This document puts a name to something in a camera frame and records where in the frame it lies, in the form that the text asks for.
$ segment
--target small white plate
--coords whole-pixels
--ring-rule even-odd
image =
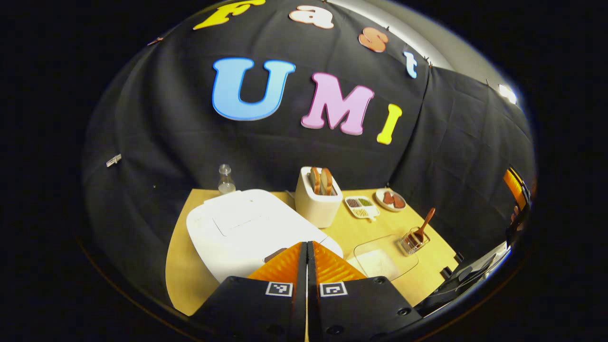
[[[395,208],[395,206],[393,204],[386,204],[384,203],[383,199],[384,199],[384,193],[385,192],[390,192],[391,196],[399,196],[399,198],[403,201],[403,203],[406,204],[406,206],[404,206],[403,208]],[[400,194],[397,194],[396,192],[390,190],[390,189],[378,189],[376,190],[376,193],[374,194],[374,197],[376,198],[376,202],[378,202],[378,204],[380,204],[380,206],[386,210],[390,210],[390,211],[402,211],[403,209],[405,209],[407,207],[407,202],[405,201],[405,199],[403,199],[403,197]]]

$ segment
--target wooden tabletop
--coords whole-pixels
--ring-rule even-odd
[[[376,189],[345,190],[344,197],[366,196],[374,201],[373,194]],[[294,199],[286,192],[272,192],[277,198],[295,208]],[[201,257],[195,250],[188,230],[186,216],[190,211],[201,205],[204,201],[219,196],[217,190],[193,189],[188,196],[184,208],[175,224],[175,229],[169,243],[165,278],[167,290],[173,306],[185,315],[192,315],[203,302],[219,286],[219,282],[207,269]],[[334,239],[344,252],[344,259],[353,258],[356,246],[384,237],[390,234],[403,236],[412,227],[421,226],[424,219],[410,206],[400,212],[388,211],[375,203],[380,211],[376,221],[355,218],[348,210],[346,204],[340,205],[333,224],[323,229],[323,232]],[[429,223],[424,229],[430,242],[416,252],[418,264],[410,271],[392,281],[401,295],[414,306],[430,295],[444,279],[440,274],[444,267],[456,269],[458,262],[454,259],[456,253],[445,242]]]

